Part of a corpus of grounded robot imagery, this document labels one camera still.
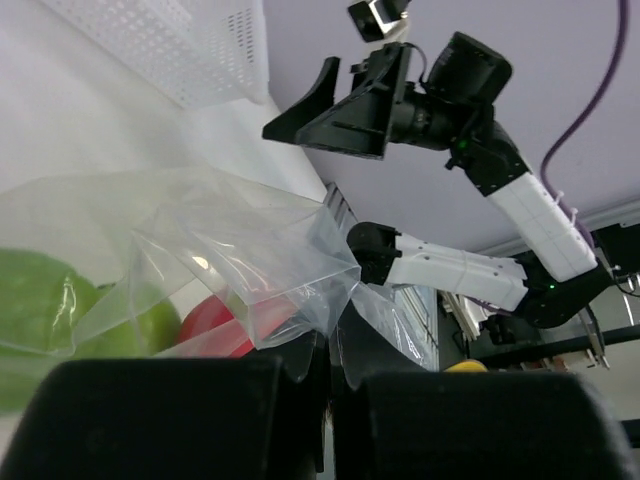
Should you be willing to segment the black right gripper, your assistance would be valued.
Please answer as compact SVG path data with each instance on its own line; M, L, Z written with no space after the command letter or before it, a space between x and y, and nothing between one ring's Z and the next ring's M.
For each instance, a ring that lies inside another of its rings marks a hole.
M267 123L262 138L380 159L390 140L392 111L404 98L409 62L410 48L402 43L372 52L363 80L334 104L340 59L326 58L310 90Z

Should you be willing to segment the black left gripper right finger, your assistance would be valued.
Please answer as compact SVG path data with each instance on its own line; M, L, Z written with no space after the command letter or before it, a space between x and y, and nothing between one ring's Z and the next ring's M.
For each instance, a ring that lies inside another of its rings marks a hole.
M338 479L636 479L620 422L552 373L384 373L334 404Z

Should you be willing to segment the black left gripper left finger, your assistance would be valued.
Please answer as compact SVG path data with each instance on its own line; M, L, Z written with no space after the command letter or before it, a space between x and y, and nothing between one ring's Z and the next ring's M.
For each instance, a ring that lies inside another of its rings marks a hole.
M5 479L313 479L320 417L277 358L70 361L25 409Z

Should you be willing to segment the red fake tomato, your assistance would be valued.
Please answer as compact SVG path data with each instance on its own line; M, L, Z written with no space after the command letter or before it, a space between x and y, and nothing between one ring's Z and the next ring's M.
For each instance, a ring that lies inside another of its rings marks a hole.
M256 342L269 339L297 310L283 297L246 309L236 295L227 304L211 295L185 317L176 341L178 351L195 357L242 357L255 349Z

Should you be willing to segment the clear zip top bag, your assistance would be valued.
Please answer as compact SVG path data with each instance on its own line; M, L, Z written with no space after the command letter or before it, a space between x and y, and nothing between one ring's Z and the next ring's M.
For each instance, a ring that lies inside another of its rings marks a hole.
M178 168L35 180L1 196L1 251L44 253L96 286L134 296L153 286L181 319L211 295L249 309L290 300L297 312L264 349L332 333L353 304L417 365L438 367L427 332L386 288L369 286L321 203L211 168Z

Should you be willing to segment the green fake apple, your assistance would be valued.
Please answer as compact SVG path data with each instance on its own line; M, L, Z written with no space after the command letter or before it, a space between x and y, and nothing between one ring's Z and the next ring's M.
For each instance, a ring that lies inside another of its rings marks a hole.
M173 346L178 311L153 286L127 293L96 286L72 265L37 251L1 251L1 411L26 407L60 362L155 355Z

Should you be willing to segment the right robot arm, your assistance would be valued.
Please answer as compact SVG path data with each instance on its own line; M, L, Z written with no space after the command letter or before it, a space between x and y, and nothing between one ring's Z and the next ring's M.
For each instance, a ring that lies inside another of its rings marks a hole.
M515 226L529 253L498 258L439 246L361 222L347 242L367 284L421 285L462 295L538 329L565 324L613 281L561 197L530 169L494 117L512 68L456 33L427 80L407 80L414 45L390 42L351 68L350 94L334 97L340 66L324 61L308 93L267 123L266 140L382 159L389 144L446 151L479 194Z

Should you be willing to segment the white perforated plastic basket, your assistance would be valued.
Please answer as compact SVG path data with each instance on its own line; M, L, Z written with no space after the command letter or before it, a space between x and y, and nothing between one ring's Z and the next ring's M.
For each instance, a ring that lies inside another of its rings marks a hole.
M47 7L184 108L269 98L260 1L55 0Z

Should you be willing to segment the aluminium mounting rail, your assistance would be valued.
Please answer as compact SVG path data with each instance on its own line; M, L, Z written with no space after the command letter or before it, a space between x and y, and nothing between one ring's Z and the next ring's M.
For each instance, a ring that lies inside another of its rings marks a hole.
M348 201L334 182L328 183L326 190L324 204L333 215L338 229L346 237L358 220Z

